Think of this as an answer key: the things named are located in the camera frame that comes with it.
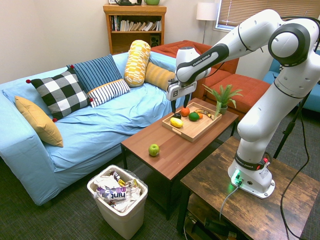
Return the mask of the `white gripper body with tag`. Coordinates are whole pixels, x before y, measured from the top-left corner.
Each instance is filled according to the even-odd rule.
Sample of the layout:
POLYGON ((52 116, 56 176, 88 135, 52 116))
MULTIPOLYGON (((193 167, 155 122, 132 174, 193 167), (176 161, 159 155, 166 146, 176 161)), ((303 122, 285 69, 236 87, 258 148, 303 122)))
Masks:
POLYGON ((166 98, 169 101, 174 101, 180 97, 187 96, 193 93, 197 88, 197 82, 193 82, 187 86, 181 86, 179 81, 170 83, 167 87, 166 98))

